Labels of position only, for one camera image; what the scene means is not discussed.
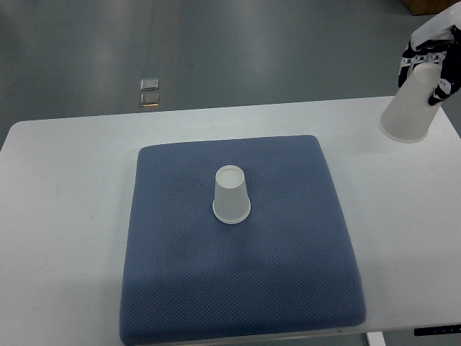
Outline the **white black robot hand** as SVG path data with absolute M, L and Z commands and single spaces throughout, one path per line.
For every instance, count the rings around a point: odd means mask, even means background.
M 413 32 L 400 59 L 398 87 L 424 61 L 442 65 L 439 83 L 428 98 L 434 106 L 460 89 L 460 6 L 450 6 Z

